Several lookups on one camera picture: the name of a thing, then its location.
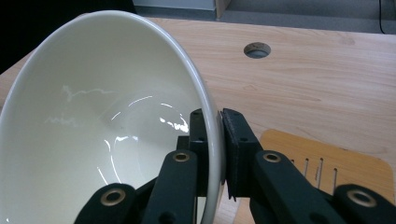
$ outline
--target wooden table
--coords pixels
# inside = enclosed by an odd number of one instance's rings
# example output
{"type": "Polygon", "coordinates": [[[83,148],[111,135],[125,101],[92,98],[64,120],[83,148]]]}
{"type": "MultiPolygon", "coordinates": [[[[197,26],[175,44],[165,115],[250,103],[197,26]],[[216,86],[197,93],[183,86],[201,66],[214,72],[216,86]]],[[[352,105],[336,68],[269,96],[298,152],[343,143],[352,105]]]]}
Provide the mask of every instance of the wooden table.
{"type": "MultiPolygon", "coordinates": [[[[151,19],[198,67],[219,108],[243,113],[260,137],[277,129],[388,162],[396,170],[396,36],[151,19]],[[262,42],[262,59],[244,54],[262,42]]],[[[0,76],[0,106],[26,58],[0,76]]],[[[225,203],[217,223],[230,223],[225,203]]]]}

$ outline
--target black cable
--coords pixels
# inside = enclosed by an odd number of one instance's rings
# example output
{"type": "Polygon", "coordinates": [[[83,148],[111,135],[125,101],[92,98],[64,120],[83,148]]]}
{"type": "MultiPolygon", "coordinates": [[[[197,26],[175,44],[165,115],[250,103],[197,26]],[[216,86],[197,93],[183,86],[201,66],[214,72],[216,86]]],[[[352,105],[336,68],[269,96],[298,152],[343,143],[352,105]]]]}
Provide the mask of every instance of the black cable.
{"type": "Polygon", "coordinates": [[[379,1],[379,29],[381,30],[381,33],[385,35],[384,30],[382,29],[382,6],[381,6],[381,0],[379,1]]]}

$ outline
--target table grommet hole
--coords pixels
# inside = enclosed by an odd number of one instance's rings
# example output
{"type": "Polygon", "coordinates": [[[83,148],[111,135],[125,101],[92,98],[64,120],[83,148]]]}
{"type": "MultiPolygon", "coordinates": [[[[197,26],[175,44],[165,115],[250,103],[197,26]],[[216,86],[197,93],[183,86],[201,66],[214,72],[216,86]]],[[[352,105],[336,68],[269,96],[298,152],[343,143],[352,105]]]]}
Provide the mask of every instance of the table grommet hole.
{"type": "Polygon", "coordinates": [[[269,45],[262,42],[254,42],[245,46],[244,53],[252,59],[265,58],[271,53],[269,45]]]}

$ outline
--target bowl rim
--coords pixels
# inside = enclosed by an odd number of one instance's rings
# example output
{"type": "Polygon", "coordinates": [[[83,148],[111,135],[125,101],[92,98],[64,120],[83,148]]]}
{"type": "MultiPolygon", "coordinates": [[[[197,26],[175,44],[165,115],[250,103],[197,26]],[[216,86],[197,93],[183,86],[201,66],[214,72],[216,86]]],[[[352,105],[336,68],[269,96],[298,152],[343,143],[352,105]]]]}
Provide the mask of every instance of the bowl rim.
{"type": "Polygon", "coordinates": [[[149,19],[125,11],[103,10],[82,14],[55,30],[33,51],[32,55],[23,65],[21,71],[19,72],[14,83],[12,84],[0,116],[0,134],[4,129],[4,127],[2,127],[2,123],[4,123],[4,120],[8,117],[7,114],[12,113],[12,108],[14,107],[12,98],[14,98],[15,93],[18,92],[16,91],[16,89],[19,88],[19,86],[21,85],[20,83],[24,83],[27,81],[27,71],[29,69],[29,64],[31,61],[34,60],[35,56],[39,53],[39,51],[42,50],[43,46],[45,46],[47,42],[51,41],[51,39],[56,36],[60,31],[69,28],[70,26],[74,25],[74,23],[94,19],[96,17],[119,17],[125,20],[130,20],[132,22],[139,22],[141,24],[144,24],[147,28],[151,29],[159,37],[161,37],[174,50],[174,52],[177,54],[177,57],[183,62],[186,70],[189,72],[191,81],[194,85],[196,92],[198,93],[200,103],[202,105],[209,152],[208,186],[202,223],[213,223],[214,216],[219,205],[219,193],[221,192],[221,177],[223,176],[222,168],[224,165],[222,152],[222,129],[220,128],[220,113],[213,99],[211,98],[211,95],[208,92],[208,88],[204,80],[199,75],[197,68],[194,66],[187,52],[161,26],[154,23],[153,21],[150,21],[149,19]]]}

